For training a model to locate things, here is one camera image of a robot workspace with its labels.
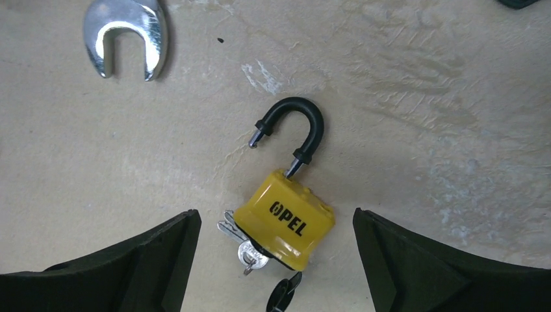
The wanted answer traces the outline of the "yellow padlock black shackle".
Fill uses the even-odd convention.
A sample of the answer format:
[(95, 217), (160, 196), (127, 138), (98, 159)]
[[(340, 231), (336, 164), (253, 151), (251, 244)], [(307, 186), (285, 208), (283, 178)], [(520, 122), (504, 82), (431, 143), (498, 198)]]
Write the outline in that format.
[(302, 113), (307, 118), (306, 139), (294, 151), (290, 168), (270, 173), (249, 201), (234, 212), (233, 218), (261, 256), (275, 259), (291, 270), (303, 271), (314, 249), (335, 225), (333, 208), (293, 178), (302, 165), (312, 161), (323, 139), (322, 113), (303, 97), (284, 98), (256, 122), (257, 130), (249, 146), (256, 148), (290, 112)]

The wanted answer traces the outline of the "silver keys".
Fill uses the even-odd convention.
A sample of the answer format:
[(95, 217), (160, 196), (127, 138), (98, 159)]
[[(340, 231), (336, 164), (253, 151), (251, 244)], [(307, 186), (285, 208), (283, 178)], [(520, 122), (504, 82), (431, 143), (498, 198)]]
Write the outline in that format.
[(252, 244), (251, 239), (241, 231), (235, 223), (234, 211), (224, 211), (224, 219), (217, 223), (217, 228), (224, 235), (238, 243), (238, 260), (244, 266), (243, 275), (248, 276), (254, 270), (265, 267), (269, 258), (258, 251)]

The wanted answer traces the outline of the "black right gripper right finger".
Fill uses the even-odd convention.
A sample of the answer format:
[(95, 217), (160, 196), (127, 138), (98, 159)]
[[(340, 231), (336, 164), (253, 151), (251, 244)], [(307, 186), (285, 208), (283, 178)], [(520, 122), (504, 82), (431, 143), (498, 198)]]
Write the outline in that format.
[(360, 208), (353, 229), (376, 311), (549, 311), (550, 270), (458, 250)]

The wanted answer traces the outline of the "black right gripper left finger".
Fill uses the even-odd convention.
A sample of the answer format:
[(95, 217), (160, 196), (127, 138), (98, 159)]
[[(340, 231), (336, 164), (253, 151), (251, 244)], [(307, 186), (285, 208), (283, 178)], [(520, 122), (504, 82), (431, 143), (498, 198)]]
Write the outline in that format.
[(201, 217), (154, 228), (41, 272), (1, 275), (2, 311), (180, 311)]

